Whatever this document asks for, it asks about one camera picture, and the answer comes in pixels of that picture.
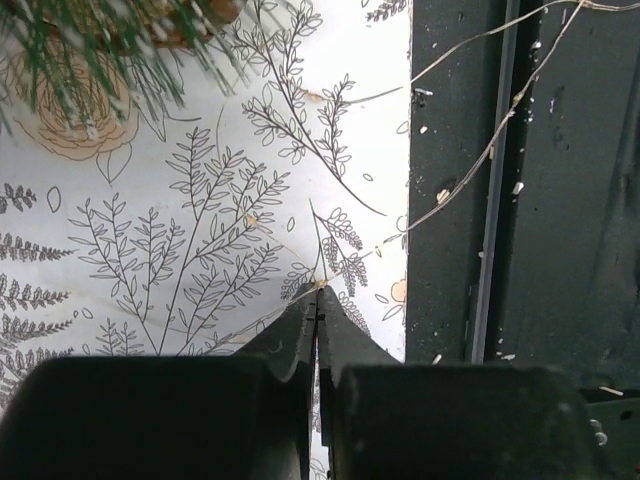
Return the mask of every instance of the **botanical print wallpaper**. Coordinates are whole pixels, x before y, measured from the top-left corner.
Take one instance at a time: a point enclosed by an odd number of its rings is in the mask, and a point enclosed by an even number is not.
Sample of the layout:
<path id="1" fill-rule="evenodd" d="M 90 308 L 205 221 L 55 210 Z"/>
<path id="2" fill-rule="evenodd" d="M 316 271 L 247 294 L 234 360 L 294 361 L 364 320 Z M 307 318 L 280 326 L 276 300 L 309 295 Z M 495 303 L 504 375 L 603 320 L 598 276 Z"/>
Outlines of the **botanical print wallpaper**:
<path id="1" fill-rule="evenodd" d="M 181 50 L 184 109 L 134 93 L 118 122 L 92 89 L 69 130 L 44 79 L 35 116 L 20 82 L 0 92 L 2 406 L 51 357 L 232 353 L 310 281 L 403 358 L 409 89 L 367 99 L 409 84 L 407 2 L 251 1 L 225 32 L 249 76 L 222 71 L 233 93 Z M 326 478 L 317 433 L 313 455 Z"/>

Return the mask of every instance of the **vertical metal strip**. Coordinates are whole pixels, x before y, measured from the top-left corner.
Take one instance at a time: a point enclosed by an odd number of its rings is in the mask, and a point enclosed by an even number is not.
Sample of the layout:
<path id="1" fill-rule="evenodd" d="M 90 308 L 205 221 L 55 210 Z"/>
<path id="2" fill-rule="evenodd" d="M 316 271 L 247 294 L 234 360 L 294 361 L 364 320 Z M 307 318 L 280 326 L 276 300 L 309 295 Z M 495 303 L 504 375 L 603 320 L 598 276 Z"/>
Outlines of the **vertical metal strip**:
<path id="1" fill-rule="evenodd" d="M 520 0 L 509 0 L 505 12 L 505 23 L 518 17 Z M 495 128 L 509 111 L 511 105 L 511 84 L 516 53 L 518 27 L 505 31 L 502 40 L 502 57 L 500 60 L 500 80 L 496 104 Z M 480 280 L 477 292 L 477 303 L 472 305 L 467 328 L 467 348 L 465 361 L 480 364 L 484 361 L 489 316 L 489 298 L 491 296 L 491 279 L 493 276 L 493 260 L 495 256 L 498 212 L 502 190 L 502 171 L 504 167 L 507 129 L 505 128 L 493 145 L 493 159 L 489 178 L 489 195 L 485 220 L 483 256 L 480 267 Z"/>

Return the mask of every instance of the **fern leaf drawing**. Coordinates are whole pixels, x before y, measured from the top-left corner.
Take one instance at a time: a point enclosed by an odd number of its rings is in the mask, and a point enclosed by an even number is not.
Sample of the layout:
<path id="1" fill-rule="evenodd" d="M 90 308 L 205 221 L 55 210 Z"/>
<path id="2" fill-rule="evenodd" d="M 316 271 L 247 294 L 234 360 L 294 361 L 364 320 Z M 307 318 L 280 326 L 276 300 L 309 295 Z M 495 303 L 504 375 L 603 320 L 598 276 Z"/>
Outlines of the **fern leaf drawing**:
<path id="1" fill-rule="evenodd" d="M 10 233 L 0 233 L 0 260 L 9 258 L 14 261 L 44 262 L 60 260 L 71 254 L 71 250 L 42 247 L 37 243 L 24 241 L 21 237 L 14 237 Z"/>
<path id="2" fill-rule="evenodd" d="M 26 353 L 16 350 L 0 357 L 0 408 L 6 407 L 18 390 L 22 380 L 45 360 L 68 357 L 73 349 L 52 351 L 38 348 Z"/>
<path id="3" fill-rule="evenodd" d="M 37 287 L 35 290 L 30 284 L 21 287 L 17 280 L 9 284 L 6 274 L 0 274 L 0 310 L 11 309 L 15 312 L 18 308 L 23 310 L 36 310 L 46 308 L 64 302 L 69 298 L 69 292 L 51 292 Z"/>
<path id="4" fill-rule="evenodd" d="M 19 212 L 24 212 L 25 207 L 33 207 L 36 201 L 36 195 L 30 188 L 25 189 L 22 185 L 14 188 L 10 184 L 5 183 L 4 192 L 0 190 L 0 215 L 7 213 L 10 205 Z"/>
<path id="5" fill-rule="evenodd" d="M 61 332 L 69 328 L 72 323 L 73 320 L 60 323 L 36 323 L 26 319 L 21 320 L 18 317 L 11 318 L 5 313 L 2 315 L 0 338 L 5 342 L 16 344 L 18 342 L 46 337 Z"/>

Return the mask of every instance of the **orange flower drawing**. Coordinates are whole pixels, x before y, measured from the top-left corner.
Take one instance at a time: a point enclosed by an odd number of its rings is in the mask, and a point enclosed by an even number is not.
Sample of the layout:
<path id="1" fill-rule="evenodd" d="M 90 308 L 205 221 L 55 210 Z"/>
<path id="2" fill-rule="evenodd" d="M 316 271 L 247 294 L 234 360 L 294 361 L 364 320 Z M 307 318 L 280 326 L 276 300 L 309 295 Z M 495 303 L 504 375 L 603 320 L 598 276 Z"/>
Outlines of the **orange flower drawing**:
<path id="1" fill-rule="evenodd" d="M 382 317 L 382 321 L 389 320 L 391 317 L 395 317 L 400 312 L 402 312 L 404 317 L 404 306 L 405 300 L 407 299 L 407 280 L 405 278 L 398 280 L 396 283 L 391 285 L 390 295 L 391 300 L 389 300 L 384 295 L 376 294 L 376 300 L 384 305 L 395 304 L 393 305 Z"/>
<path id="2" fill-rule="evenodd" d="M 407 299 L 407 280 L 405 278 L 391 285 L 391 298 L 404 305 L 404 301 Z"/>
<path id="3" fill-rule="evenodd" d="M 54 58 L 60 59 L 63 65 L 62 49 L 52 49 Z M 135 107 L 123 79 L 111 67 L 106 71 L 119 97 L 118 108 L 124 115 L 124 121 L 116 118 L 105 89 L 92 80 L 85 62 L 78 55 L 71 53 L 73 69 L 76 78 L 81 82 L 87 98 L 91 98 L 90 117 L 93 125 L 87 128 L 85 123 L 78 122 L 69 128 L 64 120 L 63 109 L 54 94 L 52 85 L 40 72 L 37 78 L 38 103 L 36 115 L 40 122 L 34 122 L 24 115 L 15 115 L 14 120 L 24 132 L 51 153 L 62 155 L 71 160 L 83 161 L 96 157 L 98 154 L 110 154 L 124 145 L 128 145 L 138 133 L 139 111 Z M 16 78 L 12 82 L 14 93 L 27 98 L 27 90 L 31 88 L 25 82 L 28 75 L 25 53 L 21 52 L 13 58 L 16 67 Z"/>

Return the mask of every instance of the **rose drawing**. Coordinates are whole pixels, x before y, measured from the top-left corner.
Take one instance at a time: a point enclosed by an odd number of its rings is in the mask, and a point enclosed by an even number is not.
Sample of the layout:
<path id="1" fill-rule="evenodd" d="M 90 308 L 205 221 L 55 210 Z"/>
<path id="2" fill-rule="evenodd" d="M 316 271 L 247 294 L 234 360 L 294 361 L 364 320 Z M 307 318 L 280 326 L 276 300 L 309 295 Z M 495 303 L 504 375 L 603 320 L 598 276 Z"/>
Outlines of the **rose drawing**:
<path id="1" fill-rule="evenodd" d="M 65 52 L 62 48 L 51 49 L 53 59 L 57 60 L 62 72 L 68 72 L 65 66 Z M 71 57 L 73 75 L 80 83 L 79 94 L 83 96 L 88 110 L 89 122 L 76 121 L 71 125 L 66 121 L 64 110 L 55 95 L 53 85 L 45 78 L 43 72 L 38 72 L 36 116 L 40 122 L 34 122 L 27 116 L 15 114 L 14 120 L 24 132 L 51 153 L 65 156 L 71 160 L 83 161 L 105 154 L 110 157 L 111 152 L 128 145 L 138 132 L 139 111 L 134 105 L 129 90 L 122 77 L 109 65 L 104 55 L 98 54 L 104 61 L 105 72 L 115 88 L 118 98 L 118 109 L 123 120 L 118 120 L 116 112 L 109 101 L 109 96 L 102 85 L 92 79 L 88 65 L 81 55 L 66 52 Z M 12 82 L 13 93 L 19 98 L 27 100 L 31 82 L 25 82 L 29 77 L 27 59 L 24 52 L 13 57 L 15 65 L 15 79 Z"/>

